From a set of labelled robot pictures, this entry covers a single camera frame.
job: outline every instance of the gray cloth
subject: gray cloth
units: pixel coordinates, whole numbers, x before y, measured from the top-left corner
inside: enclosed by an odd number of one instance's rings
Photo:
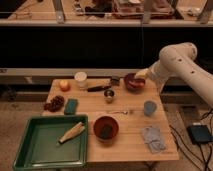
[[[150,126],[142,128],[141,133],[144,142],[149,146],[152,153],[159,153],[166,149],[166,145],[158,127]]]

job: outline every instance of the green sponge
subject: green sponge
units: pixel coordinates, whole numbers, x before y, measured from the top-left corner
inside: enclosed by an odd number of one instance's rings
[[[74,115],[77,104],[78,104],[77,99],[68,99],[65,109],[64,109],[64,114],[65,115]]]

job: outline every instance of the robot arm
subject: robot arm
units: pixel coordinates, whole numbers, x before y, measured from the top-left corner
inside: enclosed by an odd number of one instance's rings
[[[147,75],[159,86],[175,74],[213,107],[213,75],[193,62],[196,56],[197,48],[192,43],[166,46],[160,51],[159,60],[148,69]]]

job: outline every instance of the floor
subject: floor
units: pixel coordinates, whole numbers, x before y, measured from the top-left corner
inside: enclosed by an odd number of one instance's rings
[[[45,98],[47,93],[43,93],[40,95],[32,96],[31,94],[24,94],[22,98],[15,100],[11,100],[8,97],[4,97],[3,100],[0,101],[0,171],[11,171],[12,165],[17,153],[17,149],[19,143],[21,141],[21,137],[26,126],[27,120],[32,116],[39,116],[43,110],[43,104],[45,102]],[[185,109],[194,110],[197,112],[198,118],[202,116],[203,113],[209,110],[208,106],[205,103],[197,103],[194,104],[194,99],[187,104],[180,103],[181,100],[178,101],[177,98],[176,103],[171,100],[171,97],[163,97],[164,108],[169,120],[170,125],[176,129],[177,132],[181,135],[183,141],[187,145],[187,147],[195,153],[196,156],[202,158],[200,150],[197,146],[192,145],[189,136],[186,132],[186,124],[189,122],[194,122],[193,119],[184,119],[183,111],[187,111]],[[203,120],[203,123],[209,126],[210,116]],[[186,147],[184,147],[183,143],[180,140],[180,137],[172,131],[178,141],[178,151],[180,154],[180,160],[178,161],[165,161],[160,162],[156,166],[156,171],[170,171],[170,170],[181,170],[181,171],[199,171],[204,170],[204,165],[201,164],[194,155],[192,155]],[[209,154],[209,148],[207,145],[202,146],[204,151],[204,156],[207,158]],[[184,155],[184,153],[197,165],[195,166],[190,162],[190,160]],[[213,159],[211,159],[209,163],[209,168],[213,170]],[[111,164],[90,164],[85,168],[81,169],[72,169],[72,170],[83,170],[83,171],[142,171],[148,170],[142,163],[118,163],[116,165]]]

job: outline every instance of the apple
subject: apple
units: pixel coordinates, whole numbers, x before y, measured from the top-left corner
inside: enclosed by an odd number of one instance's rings
[[[61,91],[68,91],[70,89],[70,84],[67,80],[61,80],[59,82],[59,87]]]

